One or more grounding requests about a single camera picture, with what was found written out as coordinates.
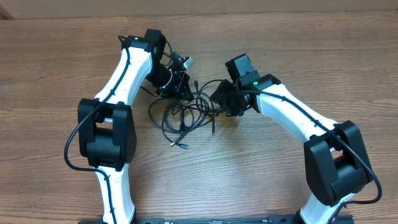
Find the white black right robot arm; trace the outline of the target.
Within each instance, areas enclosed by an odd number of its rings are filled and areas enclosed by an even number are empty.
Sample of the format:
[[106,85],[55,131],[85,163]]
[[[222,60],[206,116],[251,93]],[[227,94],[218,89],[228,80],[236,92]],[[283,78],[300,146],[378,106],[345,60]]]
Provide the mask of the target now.
[[305,177],[311,195],[295,215],[268,216],[269,223],[353,223],[341,217],[351,197],[374,180],[361,132],[352,121],[326,118],[292,95],[271,74],[260,76],[246,54],[225,63],[230,75],[222,80],[211,101],[229,116],[250,108],[290,133],[302,146]]

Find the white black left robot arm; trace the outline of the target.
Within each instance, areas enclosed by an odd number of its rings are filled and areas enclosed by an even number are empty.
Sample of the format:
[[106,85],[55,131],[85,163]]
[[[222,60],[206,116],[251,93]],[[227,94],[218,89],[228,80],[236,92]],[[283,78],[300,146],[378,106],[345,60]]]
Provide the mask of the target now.
[[[121,58],[103,89],[78,104],[80,154],[87,158],[88,172],[99,180],[104,213],[98,223],[134,223],[136,209],[129,188],[129,164],[134,158],[137,136],[132,104],[144,80],[160,97],[192,100],[187,70],[191,57],[164,49],[170,44],[160,30],[147,29],[143,37],[119,36]],[[162,64],[162,57],[169,62]]]

